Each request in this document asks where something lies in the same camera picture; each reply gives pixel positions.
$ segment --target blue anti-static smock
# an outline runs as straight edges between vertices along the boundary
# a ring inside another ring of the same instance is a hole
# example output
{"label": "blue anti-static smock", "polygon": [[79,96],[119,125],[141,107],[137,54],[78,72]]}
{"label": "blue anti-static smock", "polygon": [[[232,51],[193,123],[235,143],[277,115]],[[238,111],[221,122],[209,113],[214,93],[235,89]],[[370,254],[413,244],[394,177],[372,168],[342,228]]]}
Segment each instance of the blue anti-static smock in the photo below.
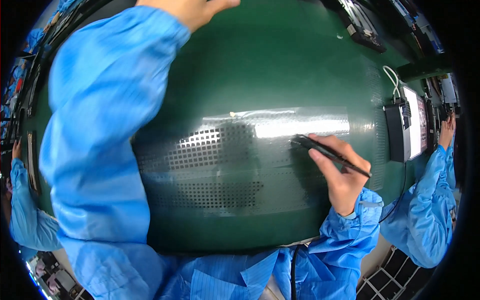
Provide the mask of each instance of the blue anti-static smock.
{"label": "blue anti-static smock", "polygon": [[36,53],[36,46],[38,42],[43,38],[45,33],[43,32],[43,28],[36,28],[30,31],[27,35],[26,41],[28,43],[27,47],[23,49],[25,52],[30,52],[33,49],[32,53]]}
{"label": "blue anti-static smock", "polygon": [[12,216],[10,235],[18,243],[22,257],[29,259],[37,251],[54,251],[62,248],[57,239],[57,221],[39,210],[28,184],[28,172],[18,158],[12,161]]}
{"label": "blue anti-static smock", "polygon": [[[453,149],[450,146],[445,151],[438,146],[423,176],[402,195],[395,211],[380,224],[380,233],[415,264],[424,268],[437,266],[452,240],[455,185]],[[398,201],[384,207],[381,219]]]}
{"label": "blue anti-static smock", "polygon": [[[139,6],[78,30],[60,48],[40,150],[58,237],[97,299],[257,299],[272,274],[290,299],[294,247],[191,258],[146,244],[150,212],[129,137],[157,114],[170,64],[189,37],[174,17]],[[320,240],[299,251],[300,299],[355,298],[382,204],[364,189],[351,219],[330,210]]]}

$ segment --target wrist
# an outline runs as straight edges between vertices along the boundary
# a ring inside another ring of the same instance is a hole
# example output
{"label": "wrist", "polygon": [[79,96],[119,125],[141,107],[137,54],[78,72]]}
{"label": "wrist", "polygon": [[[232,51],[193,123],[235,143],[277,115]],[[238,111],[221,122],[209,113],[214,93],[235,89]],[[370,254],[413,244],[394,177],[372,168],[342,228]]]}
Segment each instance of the wrist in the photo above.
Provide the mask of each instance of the wrist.
{"label": "wrist", "polygon": [[349,216],[353,214],[355,211],[355,204],[353,204],[351,207],[341,207],[341,208],[335,208],[335,212],[341,216]]}

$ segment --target electronic device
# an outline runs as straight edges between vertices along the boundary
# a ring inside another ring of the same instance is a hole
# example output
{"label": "electronic device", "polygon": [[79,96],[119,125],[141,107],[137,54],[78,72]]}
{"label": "electronic device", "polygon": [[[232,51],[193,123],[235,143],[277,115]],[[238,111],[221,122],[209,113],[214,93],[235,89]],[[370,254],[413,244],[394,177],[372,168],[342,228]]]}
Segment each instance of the electronic device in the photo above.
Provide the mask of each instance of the electronic device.
{"label": "electronic device", "polygon": [[342,166],[348,167],[364,176],[367,176],[368,178],[372,177],[372,174],[370,172],[367,172],[365,170],[362,170],[361,168],[355,166],[351,162],[349,162],[346,158],[344,158],[340,153],[332,149],[331,147],[321,144],[317,141],[312,140],[311,138],[303,135],[303,134],[296,134],[292,140],[292,143],[301,145],[304,148],[307,149],[315,149],[318,152],[322,153],[325,155],[327,158],[329,158],[332,161],[335,161]]}
{"label": "electronic device", "polygon": [[358,3],[352,0],[322,0],[322,3],[338,14],[354,42],[380,53],[386,51],[377,30]]}
{"label": "electronic device", "polygon": [[400,98],[384,106],[390,159],[405,163],[427,149],[427,113],[423,99],[412,89],[399,88]]}

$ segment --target black pen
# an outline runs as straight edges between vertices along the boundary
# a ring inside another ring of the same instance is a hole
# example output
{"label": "black pen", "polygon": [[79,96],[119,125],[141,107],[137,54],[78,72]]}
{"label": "black pen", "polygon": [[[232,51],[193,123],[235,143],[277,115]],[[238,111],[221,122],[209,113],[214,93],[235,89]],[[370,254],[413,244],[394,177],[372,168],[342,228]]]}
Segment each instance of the black pen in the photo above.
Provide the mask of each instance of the black pen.
{"label": "black pen", "polygon": [[340,153],[332,149],[331,147],[327,145],[323,145],[317,141],[312,140],[308,136],[305,136],[303,134],[296,134],[292,140],[292,143],[301,145],[302,147],[305,147],[307,149],[315,149],[318,152],[322,153],[326,157],[328,157],[330,160],[335,161],[344,167],[350,168],[364,176],[367,176],[368,178],[372,177],[372,174],[370,172],[367,172],[365,170],[362,170],[361,168],[355,166],[351,162],[349,162],[346,158],[344,158]]}

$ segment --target blue sleeve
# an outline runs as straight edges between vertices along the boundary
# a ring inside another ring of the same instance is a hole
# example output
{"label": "blue sleeve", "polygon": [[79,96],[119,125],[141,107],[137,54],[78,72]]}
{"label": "blue sleeve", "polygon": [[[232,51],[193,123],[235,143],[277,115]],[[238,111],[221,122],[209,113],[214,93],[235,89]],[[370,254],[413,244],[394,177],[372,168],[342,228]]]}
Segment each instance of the blue sleeve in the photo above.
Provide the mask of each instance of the blue sleeve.
{"label": "blue sleeve", "polygon": [[34,49],[44,35],[43,28],[36,28],[30,31],[27,36],[28,50]]}
{"label": "blue sleeve", "polygon": [[451,191],[456,188],[455,169],[453,166],[453,143],[454,141],[452,141],[452,145],[446,151],[446,181]]}
{"label": "blue sleeve", "polygon": [[19,245],[40,251],[61,248],[57,239],[57,221],[40,211],[30,192],[28,172],[18,158],[12,160],[12,216],[10,234]]}
{"label": "blue sleeve", "polygon": [[47,24],[50,24],[52,22],[53,17],[60,11],[64,3],[65,3],[65,0],[59,0],[57,9],[53,12],[52,16],[48,19]]}
{"label": "blue sleeve", "polygon": [[75,1],[77,0],[66,0],[63,3],[63,5],[60,7],[59,12],[64,13],[70,7],[70,5],[72,5]]}
{"label": "blue sleeve", "polygon": [[315,253],[328,267],[336,278],[334,288],[346,291],[346,299],[355,298],[361,259],[377,244],[382,206],[377,193],[363,188],[355,205],[355,217],[342,217],[330,208],[320,227],[320,239],[309,245],[309,253]]}
{"label": "blue sleeve", "polygon": [[76,31],[53,61],[39,164],[59,239],[96,299],[151,299],[168,271],[146,244],[150,211],[129,137],[158,113],[189,37],[168,13],[137,6]]}
{"label": "blue sleeve", "polygon": [[425,173],[412,194],[408,212],[410,233],[407,246],[410,253],[423,267],[433,268],[443,258],[447,242],[447,224],[444,217],[432,211],[432,199],[440,177],[445,174],[446,151],[438,146],[427,163]]}

